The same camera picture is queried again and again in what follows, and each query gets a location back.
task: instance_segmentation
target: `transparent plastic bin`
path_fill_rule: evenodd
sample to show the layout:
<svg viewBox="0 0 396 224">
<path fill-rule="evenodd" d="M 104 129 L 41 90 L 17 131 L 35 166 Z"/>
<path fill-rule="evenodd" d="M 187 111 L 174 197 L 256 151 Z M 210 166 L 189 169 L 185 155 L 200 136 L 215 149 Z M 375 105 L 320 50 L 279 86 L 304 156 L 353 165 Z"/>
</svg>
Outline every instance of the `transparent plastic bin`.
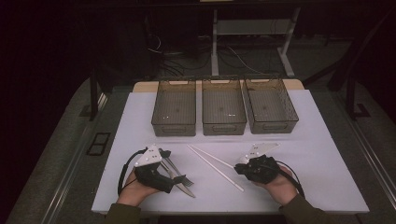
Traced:
<svg viewBox="0 0 396 224">
<path fill-rule="evenodd" d="M 299 119 L 282 79 L 245 76 L 243 93 L 252 133 L 291 133 Z"/>
<path fill-rule="evenodd" d="M 204 77 L 204 135 L 242 135 L 248 122 L 238 76 Z"/>
<path fill-rule="evenodd" d="M 195 136 L 195 78 L 168 78 L 158 85 L 151 124 L 156 136 Z"/>
</svg>

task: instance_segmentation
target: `floor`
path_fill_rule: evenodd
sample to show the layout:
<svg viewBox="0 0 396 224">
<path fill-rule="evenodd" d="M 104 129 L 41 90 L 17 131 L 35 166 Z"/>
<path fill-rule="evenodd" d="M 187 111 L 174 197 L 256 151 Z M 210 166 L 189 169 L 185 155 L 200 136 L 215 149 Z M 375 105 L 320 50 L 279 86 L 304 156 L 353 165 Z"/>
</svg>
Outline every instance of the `floor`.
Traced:
<svg viewBox="0 0 396 224">
<path fill-rule="evenodd" d="M 220 74 L 246 74 L 260 71 L 287 78 L 276 55 L 276 47 L 281 42 L 281 36 L 220 39 Z M 348 42 L 331 42 L 326 47 L 324 42 L 325 39 L 321 36 L 311 39 L 292 39 L 288 57 L 295 78 L 305 80 L 336 62 L 349 46 Z M 186 58 L 176 49 L 165 52 L 167 56 L 161 60 L 157 77 L 210 75 L 210 45 L 207 43 L 210 43 L 210 40 L 203 36 L 202 46 L 199 48 L 201 53 L 197 57 Z M 331 74 L 305 88 L 311 91 L 346 166 L 370 208 L 370 212 L 366 214 L 332 216 L 338 223 L 395 223 L 394 199 L 392 203 L 389 199 L 391 194 L 387 194 L 385 190 L 387 184 L 379 178 L 378 171 L 374 167 L 382 165 L 391 178 L 394 179 L 396 176 L 396 167 L 393 163 L 396 158 L 396 150 L 394 150 L 396 126 L 370 94 L 359 85 L 356 101 L 368 109 L 371 117 L 351 120 L 344 109 L 344 89 L 331 92 L 326 88 L 330 77 Z M 25 220 L 30 220 L 31 223 L 103 222 L 104 216 L 93 213 L 91 206 L 130 90 L 131 87 L 115 88 L 106 96 L 106 103 L 101 107 L 98 117 L 94 121 L 89 121 L 87 113 L 83 113 L 90 104 L 89 81 L 81 84 L 59 121 L 7 223 L 25 223 Z M 102 156 L 85 154 L 95 133 L 110 133 L 109 142 Z M 365 152 L 367 148 L 372 148 L 374 154 Z M 378 157 L 380 164 L 368 160 L 375 156 Z M 388 182 L 388 186 L 394 192 L 395 188 L 391 181 Z M 258 221 L 285 223 L 282 216 L 161 217 L 157 221 L 159 223 L 256 223 Z"/>
</svg>

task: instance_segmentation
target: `dark background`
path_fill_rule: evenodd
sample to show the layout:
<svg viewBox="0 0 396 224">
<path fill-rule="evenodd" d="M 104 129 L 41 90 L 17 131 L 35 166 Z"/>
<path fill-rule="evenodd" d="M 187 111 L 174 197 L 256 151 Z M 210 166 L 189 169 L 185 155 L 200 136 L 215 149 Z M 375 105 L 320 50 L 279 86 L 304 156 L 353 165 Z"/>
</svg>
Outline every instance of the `dark background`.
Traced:
<svg viewBox="0 0 396 224">
<path fill-rule="evenodd" d="M 183 12 L 172 17 L 156 13 L 152 22 L 157 29 L 153 31 L 169 43 L 185 42 L 193 46 L 197 35 L 211 32 L 211 13 L 188 17 Z M 371 7 L 303 7 L 295 34 L 297 37 L 329 34 L 351 37 L 381 13 L 383 10 L 375 11 Z M 69 1 L 56 4 L 3 1 L 0 15 L 2 130 L 5 133 L 0 162 L 3 177 L 0 223 L 4 223 L 70 98 L 90 73 L 97 72 L 102 89 L 111 91 L 114 85 L 150 80 L 155 74 L 155 59 L 145 50 L 147 34 L 141 33 L 144 27 L 138 13 L 81 16 Z M 387 111 L 393 118 L 395 101 L 390 103 L 387 96 L 394 96 L 395 88 L 383 80 L 390 78 L 395 83 L 396 63 L 389 56 L 389 48 L 396 49 L 392 41 L 395 20 L 393 13 L 355 70 L 361 74 L 362 83 L 373 84 L 372 73 L 383 75 L 377 79 L 380 82 L 372 85 L 372 93 L 384 108 L 390 108 Z M 182 22 L 193 25 L 180 32 Z"/>
</svg>

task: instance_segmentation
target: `table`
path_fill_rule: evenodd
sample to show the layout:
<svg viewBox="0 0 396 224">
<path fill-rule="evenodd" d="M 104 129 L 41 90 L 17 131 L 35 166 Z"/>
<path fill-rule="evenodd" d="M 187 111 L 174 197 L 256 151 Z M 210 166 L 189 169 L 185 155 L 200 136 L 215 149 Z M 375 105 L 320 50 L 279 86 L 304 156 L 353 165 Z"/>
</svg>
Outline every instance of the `table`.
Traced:
<svg viewBox="0 0 396 224">
<path fill-rule="evenodd" d="M 267 155 L 293 168 L 303 185 L 306 199 L 315 207 L 337 214 L 369 211 L 310 92 L 302 88 L 300 81 L 285 80 L 290 99 L 300 118 L 292 133 L 251 134 L 247 124 L 244 135 L 237 136 L 203 136 L 201 86 L 198 83 L 196 135 L 156 137 L 150 123 L 156 99 L 156 85 L 156 82 L 137 83 L 134 92 L 130 93 L 96 193 L 93 212 L 107 213 L 118 197 L 117 185 L 122 165 L 137 150 L 153 143 L 172 151 L 171 159 L 177 168 L 195 183 L 190 190 L 196 198 L 187 196 L 178 188 L 173 188 L 170 194 L 157 193 L 141 204 L 143 215 L 278 213 L 278 204 L 264 189 L 252 185 L 233 169 L 214 162 L 223 173 L 245 190 L 242 192 L 190 151 L 187 144 L 236 164 L 254 143 L 279 143 L 280 146 Z"/>
</svg>

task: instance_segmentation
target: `white chopstick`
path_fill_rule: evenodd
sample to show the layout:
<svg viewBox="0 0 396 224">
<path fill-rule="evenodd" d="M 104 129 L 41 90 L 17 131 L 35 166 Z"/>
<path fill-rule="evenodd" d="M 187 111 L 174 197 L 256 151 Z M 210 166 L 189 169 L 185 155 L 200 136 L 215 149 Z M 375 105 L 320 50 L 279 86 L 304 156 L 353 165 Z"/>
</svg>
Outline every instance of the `white chopstick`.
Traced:
<svg viewBox="0 0 396 224">
<path fill-rule="evenodd" d="M 244 189 L 242 189 L 239 185 L 237 185 L 235 182 L 233 182 L 230 177 L 228 177 L 227 175 L 225 175 L 222 171 L 220 171 L 218 168 L 216 168 L 216 166 L 214 166 L 212 163 L 210 163 L 210 161 L 207 161 L 203 156 L 201 156 L 197 151 L 195 151 L 192 147 L 190 147 L 189 145 L 187 145 L 187 147 L 189 147 L 193 152 L 195 152 L 195 154 L 197 154 L 202 160 L 204 160 L 207 164 L 209 164 L 213 169 L 215 169 L 219 174 L 221 174 L 224 178 L 226 178 L 228 181 L 230 181 L 230 183 L 232 183 L 234 186 L 236 186 L 238 189 L 240 189 L 241 191 L 244 191 Z"/>
<path fill-rule="evenodd" d="M 190 146 L 193 147 L 193 148 L 195 148 L 195 149 L 197 149 L 197 150 L 199 150 L 199 151 L 201 151 L 201 152 L 203 152 L 203 153 L 205 153 L 206 155 L 208 155 L 209 157 L 215 159 L 216 161 L 219 161 L 219 162 L 223 163 L 224 165 L 226 165 L 226 166 L 230 167 L 231 169 L 233 169 L 233 166 L 231 166 L 229 163 L 227 163 L 227 162 L 225 162 L 225 161 L 222 161 L 221 159 L 218 159 L 218 158 L 216 158 L 215 156 L 210 155 L 209 153 L 207 153 L 207 152 L 205 152 L 205 151 L 199 149 L 198 147 L 195 147 L 195 146 L 193 146 L 193 145 L 190 145 Z"/>
</svg>

